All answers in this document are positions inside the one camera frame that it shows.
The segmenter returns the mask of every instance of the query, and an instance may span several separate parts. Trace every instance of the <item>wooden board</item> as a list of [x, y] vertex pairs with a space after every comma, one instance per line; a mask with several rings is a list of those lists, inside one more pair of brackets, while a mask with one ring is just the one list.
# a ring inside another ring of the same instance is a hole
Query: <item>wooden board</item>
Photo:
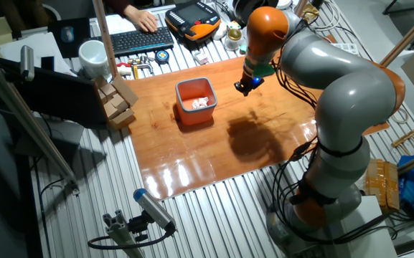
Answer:
[[[275, 75], [247, 97], [234, 88], [243, 60], [126, 81], [140, 98], [129, 129], [145, 187], [154, 197], [165, 199], [284, 161], [316, 135], [314, 110], [283, 89]], [[175, 85], [197, 77], [211, 81], [217, 107], [211, 121], [185, 126], [177, 116]], [[310, 91], [317, 98], [322, 93]]]

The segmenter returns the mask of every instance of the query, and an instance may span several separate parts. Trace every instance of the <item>orange plastic container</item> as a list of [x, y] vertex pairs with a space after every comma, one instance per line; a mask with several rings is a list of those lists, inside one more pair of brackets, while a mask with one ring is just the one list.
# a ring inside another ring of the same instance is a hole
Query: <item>orange plastic container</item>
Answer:
[[[217, 98], [212, 83], [207, 78], [178, 82], [176, 91], [179, 117], [185, 125], [207, 122], [212, 118]], [[200, 97], [208, 97], [208, 106], [192, 109], [192, 103]]]

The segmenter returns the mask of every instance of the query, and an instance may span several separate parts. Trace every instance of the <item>white mug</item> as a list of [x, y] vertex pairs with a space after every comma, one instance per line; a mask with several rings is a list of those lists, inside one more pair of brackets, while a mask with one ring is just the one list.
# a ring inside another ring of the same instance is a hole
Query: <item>white mug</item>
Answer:
[[100, 75], [107, 79], [111, 74], [105, 45], [98, 40], [89, 40], [80, 46], [79, 63], [83, 66], [85, 75], [90, 79], [95, 79]]

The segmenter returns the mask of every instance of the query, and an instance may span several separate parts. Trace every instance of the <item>monitor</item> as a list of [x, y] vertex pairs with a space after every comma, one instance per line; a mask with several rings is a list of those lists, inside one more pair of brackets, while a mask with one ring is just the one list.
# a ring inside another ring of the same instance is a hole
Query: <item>monitor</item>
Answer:
[[[0, 64], [20, 71], [19, 62], [0, 58]], [[85, 128], [106, 127], [103, 104], [90, 80], [35, 67], [31, 82], [14, 85], [32, 111], [71, 120]]]

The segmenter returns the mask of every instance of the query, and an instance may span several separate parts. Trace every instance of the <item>black keyboard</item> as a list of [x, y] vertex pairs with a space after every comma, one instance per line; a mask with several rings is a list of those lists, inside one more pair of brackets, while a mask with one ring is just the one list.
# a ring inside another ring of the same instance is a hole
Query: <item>black keyboard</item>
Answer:
[[156, 33], [140, 31], [124, 32], [111, 35], [115, 56], [137, 54], [150, 50], [160, 50], [173, 47], [169, 28], [159, 27]]

